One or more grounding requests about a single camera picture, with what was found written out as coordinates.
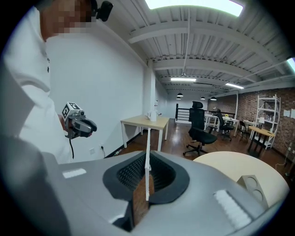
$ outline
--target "black office chair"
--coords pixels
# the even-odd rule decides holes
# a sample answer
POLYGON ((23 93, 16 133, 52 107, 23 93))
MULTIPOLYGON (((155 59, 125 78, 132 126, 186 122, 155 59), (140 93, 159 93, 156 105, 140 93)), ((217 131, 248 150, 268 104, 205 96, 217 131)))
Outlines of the black office chair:
POLYGON ((218 119, 219 119, 219 129, 224 131, 224 134, 220 134, 220 135, 223 136, 223 139, 226 137, 226 138, 229 138, 230 141, 231 141, 229 131, 233 130, 234 127, 231 126, 231 125, 228 125, 227 123, 224 123, 224 120, 222 118, 222 114, 221 114, 220 109, 217 109, 217 116, 218 116, 218 119))
POLYGON ((244 138, 244 135, 246 136, 246 139, 247 139, 247 142, 248 142, 248 132, 247 132, 247 129, 246 129, 246 125, 243 121, 240 120, 240 128, 238 128, 238 135, 241 134, 241 138, 240 138, 240 141, 244 138))
POLYGON ((204 131, 205 111, 202 108, 203 104, 201 102, 193 101, 193 108, 189 109, 189 121, 192 122, 192 126, 189 130, 189 136, 191 136, 191 138, 195 140, 195 142, 199 142, 199 146, 195 147, 192 145, 187 145, 187 148, 191 147, 193 148, 193 150, 184 152, 184 156, 186 153, 191 152, 198 152, 198 155, 200 155, 200 152, 207 153, 206 151, 202 150, 202 146, 205 144, 213 143, 217 140, 217 137, 211 134, 213 127, 210 127, 209 133, 206 133, 204 131))

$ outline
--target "white cup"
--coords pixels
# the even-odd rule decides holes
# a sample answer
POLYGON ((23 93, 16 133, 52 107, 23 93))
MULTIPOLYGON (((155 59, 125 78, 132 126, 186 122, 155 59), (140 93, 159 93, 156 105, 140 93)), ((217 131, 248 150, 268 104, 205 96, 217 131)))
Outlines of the white cup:
POLYGON ((157 111, 150 111, 148 114, 147 114, 147 117, 149 118, 149 120, 151 122, 156 122, 157 121, 157 111))

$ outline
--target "ceiling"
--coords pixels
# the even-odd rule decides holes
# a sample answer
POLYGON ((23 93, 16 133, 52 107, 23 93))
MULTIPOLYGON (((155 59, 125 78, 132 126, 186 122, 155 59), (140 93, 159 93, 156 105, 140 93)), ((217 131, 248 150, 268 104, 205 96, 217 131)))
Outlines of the ceiling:
POLYGON ((286 63, 279 64, 291 50, 272 18, 254 1, 235 2, 244 6, 239 17, 195 6, 150 10, 145 0, 112 0, 112 14, 128 31, 128 43, 153 62, 168 92, 210 96, 231 91, 226 81, 248 86, 292 75, 286 63), (196 77, 196 83, 170 81, 182 73, 196 77))

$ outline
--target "round white table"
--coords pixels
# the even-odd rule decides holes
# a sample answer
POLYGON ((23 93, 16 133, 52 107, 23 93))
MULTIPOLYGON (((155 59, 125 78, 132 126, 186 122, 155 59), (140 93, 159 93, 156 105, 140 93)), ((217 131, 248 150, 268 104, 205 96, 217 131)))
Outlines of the round white table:
POLYGON ((209 165, 237 182, 242 175, 255 175, 271 207, 284 199, 289 187, 284 178, 267 163, 246 154, 235 152, 213 152, 194 161, 209 165))

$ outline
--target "fluorescent light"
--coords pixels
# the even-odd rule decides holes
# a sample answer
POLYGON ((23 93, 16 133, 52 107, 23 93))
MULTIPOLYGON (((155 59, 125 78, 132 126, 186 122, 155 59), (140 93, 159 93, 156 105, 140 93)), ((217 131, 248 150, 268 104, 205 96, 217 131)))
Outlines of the fluorescent light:
POLYGON ((241 87, 239 85, 232 84, 232 83, 226 83, 225 85, 235 87, 235 88, 238 88, 238 89, 243 89, 244 88, 244 87, 241 87))
POLYGON ((171 81, 187 81, 187 82, 195 82, 196 79, 193 79, 193 78, 171 78, 171 81))
POLYGON ((243 7, 229 0, 146 0, 149 9, 164 6, 205 6, 239 16, 243 7))
POLYGON ((287 60, 288 64, 291 66, 291 68, 293 69, 293 72, 295 72, 295 62, 293 58, 290 58, 287 60))

